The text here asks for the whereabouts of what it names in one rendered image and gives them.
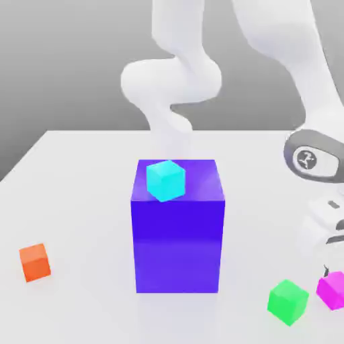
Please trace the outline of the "small magenta cube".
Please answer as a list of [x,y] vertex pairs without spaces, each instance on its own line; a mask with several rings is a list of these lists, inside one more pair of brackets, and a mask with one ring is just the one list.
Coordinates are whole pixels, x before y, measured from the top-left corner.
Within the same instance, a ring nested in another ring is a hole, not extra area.
[[330,310],[344,308],[344,273],[334,271],[320,278],[316,294]]

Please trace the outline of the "small cyan cube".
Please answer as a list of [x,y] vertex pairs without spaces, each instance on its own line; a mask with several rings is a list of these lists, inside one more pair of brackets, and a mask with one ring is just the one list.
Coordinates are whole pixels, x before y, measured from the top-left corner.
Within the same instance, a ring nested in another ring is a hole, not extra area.
[[167,202],[185,194],[186,172],[171,160],[146,168],[147,191],[160,202]]

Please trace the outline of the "small orange cube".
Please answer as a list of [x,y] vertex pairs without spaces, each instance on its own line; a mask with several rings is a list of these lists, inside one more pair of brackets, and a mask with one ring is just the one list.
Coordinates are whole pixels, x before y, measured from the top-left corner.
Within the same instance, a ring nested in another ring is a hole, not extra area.
[[51,275],[51,268],[43,243],[20,249],[19,257],[26,282]]

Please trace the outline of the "small green cube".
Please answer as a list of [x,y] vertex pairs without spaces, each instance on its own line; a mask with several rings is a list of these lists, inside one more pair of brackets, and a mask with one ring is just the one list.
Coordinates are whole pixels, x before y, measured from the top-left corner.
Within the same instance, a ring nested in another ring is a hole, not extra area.
[[285,279],[270,291],[267,310],[291,326],[304,314],[308,298],[306,290]]

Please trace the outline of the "large blue box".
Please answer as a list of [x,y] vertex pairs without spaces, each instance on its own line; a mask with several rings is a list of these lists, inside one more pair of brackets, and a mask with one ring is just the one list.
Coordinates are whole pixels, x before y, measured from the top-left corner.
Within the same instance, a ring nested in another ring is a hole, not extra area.
[[160,202],[146,189],[138,161],[130,200],[136,291],[216,293],[220,276],[225,197],[216,162],[178,160],[186,193]]

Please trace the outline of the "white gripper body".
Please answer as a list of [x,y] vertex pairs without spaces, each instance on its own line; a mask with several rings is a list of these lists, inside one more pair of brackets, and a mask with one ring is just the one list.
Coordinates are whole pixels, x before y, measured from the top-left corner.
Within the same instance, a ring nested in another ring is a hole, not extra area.
[[344,270],[344,232],[312,235],[312,262],[319,270]]

